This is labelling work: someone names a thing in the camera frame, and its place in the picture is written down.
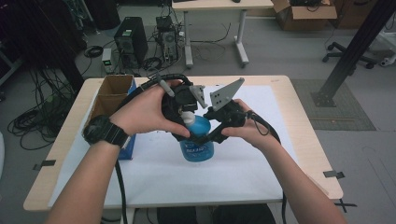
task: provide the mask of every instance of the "watch face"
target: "watch face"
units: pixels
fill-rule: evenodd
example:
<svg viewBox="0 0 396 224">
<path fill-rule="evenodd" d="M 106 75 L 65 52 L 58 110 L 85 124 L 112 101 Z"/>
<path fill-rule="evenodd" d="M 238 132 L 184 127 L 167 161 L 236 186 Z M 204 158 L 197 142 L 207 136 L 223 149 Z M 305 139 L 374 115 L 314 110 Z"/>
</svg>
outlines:
<svg viewBox="0 0 396 224">
<path fill-rule="evenodd" d="M 109 123 L 108 116 L 100 115 L 91 119 L 88 126 L 84 129 L 84 138 L 90 143 L 96 143 L 103 138 L 102 134 L 106 124 Z"/>
</svg>

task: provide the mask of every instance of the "blue liquid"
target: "blue liquid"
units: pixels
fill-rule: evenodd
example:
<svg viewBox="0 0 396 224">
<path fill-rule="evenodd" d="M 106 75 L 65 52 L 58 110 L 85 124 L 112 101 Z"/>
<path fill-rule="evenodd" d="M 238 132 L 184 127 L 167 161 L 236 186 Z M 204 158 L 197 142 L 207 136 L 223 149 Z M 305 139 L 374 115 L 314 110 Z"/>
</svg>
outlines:
<svg viewBox="0 0 396 224">
<path fill-rule="evenodd" d="M 210 131 L 210 122 L 201 116 L 195 116 L 195 122 L 188 129 L 197 136 L 203 136 Z M 198 146 L 191 141 L 183 140 L 180 141 L 180 147 L 187 161 L 206 161 L 212 158 L 215 152 L 213 142 Z"/>
</svg>

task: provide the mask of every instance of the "person's left hand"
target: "person's left hand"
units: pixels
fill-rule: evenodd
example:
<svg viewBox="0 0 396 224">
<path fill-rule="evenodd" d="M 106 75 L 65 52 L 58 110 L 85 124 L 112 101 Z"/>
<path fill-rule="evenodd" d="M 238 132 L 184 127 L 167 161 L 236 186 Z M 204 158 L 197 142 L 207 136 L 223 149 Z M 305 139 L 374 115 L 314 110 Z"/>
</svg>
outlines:
<svg viewBox="0 0 396 224">
<path fill-rule="evenodd" d="M 179 81 L 167 82 L 168 85 L 179 85 Z M 190 137 L 190 132 L 180 124 L 174 123 L 163 116 L 162 99 L 165 91 L 159 85 L 137 95 L 131 102 L 114 113 L 110 120 L 126 133 L 148 133 L 162 130 Z"/>
</svg>

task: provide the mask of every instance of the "hand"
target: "hand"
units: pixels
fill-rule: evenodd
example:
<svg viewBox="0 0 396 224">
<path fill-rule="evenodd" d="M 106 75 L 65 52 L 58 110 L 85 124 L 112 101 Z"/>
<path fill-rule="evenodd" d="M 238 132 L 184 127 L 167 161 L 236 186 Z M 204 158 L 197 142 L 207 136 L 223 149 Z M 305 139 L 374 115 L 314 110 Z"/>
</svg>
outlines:
<svg viewBox="0 0 396 224">
<path fill-rule="evenodd" d="M 179 81 L 168 82 L 170 86 L 179 84 Z M 190 132 L 185 127 L 163 116 L 162 99 L 164 94 L 163 88 L 155 85 L 137 95 L 131 102 L 114 113 L 110 120 L 130 135 L 162 130 L 190 137 Z"/>
<path fill-rule="evenodd" d="M 242 107 L 244 112 L 251 110 L 251 108 L 242 100 L 236 99 L 234 101 Z M 247 119 L 243 127 L 225 128 L 221 131 L 221 133 L 229 137 L 241 137 L 258 149 L 268 148 L 269 146 L 277 142 L 271 134 L 261 135 L 259 133 L 259 130 L 257 130 L 258 128 L 260 129 L 261 133 L 268 132 L 267 128 L 261 125 L 259 122 L 257 122 L 256 126 L 254 120 Z"/>
</svg>

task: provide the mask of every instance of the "forearm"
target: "forearm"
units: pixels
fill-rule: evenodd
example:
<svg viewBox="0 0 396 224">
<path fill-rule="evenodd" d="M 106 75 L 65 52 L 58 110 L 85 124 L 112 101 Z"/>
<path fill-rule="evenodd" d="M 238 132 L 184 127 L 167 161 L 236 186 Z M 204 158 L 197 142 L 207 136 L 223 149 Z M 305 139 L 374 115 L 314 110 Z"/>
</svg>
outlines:
<svg viewBox="0 0 396 224">
<path fill-rule="evenodd" d="M 308 178 L 272 136 L 258 146 L 271 165 L 300 223 L 346 223 L 333 202 Z"/>
<path fill-rule="evenodd" d="M 49 212 L 46 223 L 100 223 L 106 191 L 120 148 L 92 145 Z"/>
</svg>

